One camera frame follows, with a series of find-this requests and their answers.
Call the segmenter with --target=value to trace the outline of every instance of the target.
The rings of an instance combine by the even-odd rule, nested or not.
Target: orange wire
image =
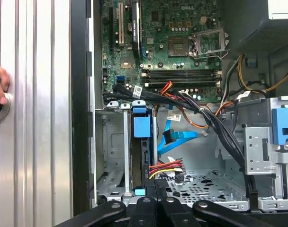
[[[156,166],[150,166],[149,168],[154,168],[154,167],[162,167],[162,166],[167,166],[168,164],[176,164],[176,163],[180,163],[181,160],[177,160],[174,162],[168,162],[168,163],[164,163],[164,164],[160,164],[160,165],[156,165]]]

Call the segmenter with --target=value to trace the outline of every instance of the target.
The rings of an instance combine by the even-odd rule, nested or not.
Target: black cable
[[[133,93],[127,90],[125,87],[121,85],[114,86],[114,92],[118,92],[120,94],[105,94],[104,97],[125,97],[127,99],[132,98]],[[208,126],[212,127],[214,131],[218,134],[218,137],[225,147],[225,149],[229,152],[230,155],[237,161],[241,170],[243,171],[245,186],[246,186],[246,195],[250,196],[249,193],[251,189],[255,189],[255,181],[252,176],[247,176],[245,174],[245,159],[244,153],[240,148],[240,144],[238,143],[236,137],[230,131],[230,129],[224,125],[220,119],[218,119],[211,111],[206,108],[201,107],[195,99],[188,95],[182,95],[179,93],[175,94],[176,96],[182,98],[183,100],[174,100],[165,96],[161,96],[152,92],[142,91],[140,99],[142,100],[150,100],[155,103],[163,103],[174,106],[179,106],[186,108],[188,110],[193,111],[194,113],[200,113],[203,115]]]
[[[233,131],[232,132],[234,132],[234,130],[235,130],[236,126],[237,126],[238,111],[239,111],[238,105],[239,105],[239,100],[235,100],[235,102],[234,102]]]

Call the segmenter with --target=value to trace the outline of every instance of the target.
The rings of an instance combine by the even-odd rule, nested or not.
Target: cable bundle
[[[127,101],[136,100],[135,98],[133,98],[133,93],[120,84],[116,84],[113,87],[113,91],[113,94],[104,94],[104,98],[112,97],[117,99],[124,99]],[[231,130],[227,126],[225,126],[221,122],[221,120],[218,119],[218,117],[213,114],[208,108],[200,106],[197,101],[187,93],[179,93],[178,91],[174,90],[167,91],[166,93],[166,96],[162,96],[152,92],[142,91],[140,99],[152,103],[173,105],[178,107],[180,110],[185,108],[193,111],[195,114],[203,115],[207,126],[214,129],[225,149],[237,161],[241,168],[240,170],[244,173],[244,153],[242,152],[242,149],[240,148],[240,145]],[[253,176],[246,175],[245,173],[243,175],[245,180],[246,195],[247,198],[249,198],[251,191],[253,189],[256,189],[255,180]]]

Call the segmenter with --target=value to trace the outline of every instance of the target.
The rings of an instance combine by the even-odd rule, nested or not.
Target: sticker
[[[236,100],[240,100],[241,98],[248,97],[251,91],[245,91],[243,94],[240,94]]]
[[[142,90],[143,90],[142,87],[135,85],[133,97],[139,99],[141,97]]]
[[[168,113],[167,120],[180,122],[181,121],[181,114]]]
[[[176,160],[174,159],[174,158],[172,158],[172,157],[167,157],[168,158],[168,160],[170,161],[170,162],[175,162]]]

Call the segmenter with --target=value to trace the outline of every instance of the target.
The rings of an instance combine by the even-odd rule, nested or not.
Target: green motherboard
[[[209,53],[221,49],[219,33],[204,32],[220,29],[219,20],[218,0],[103,0],[103,90],[158,92],[171,80],[200,102],[218,102],[222,65]]]

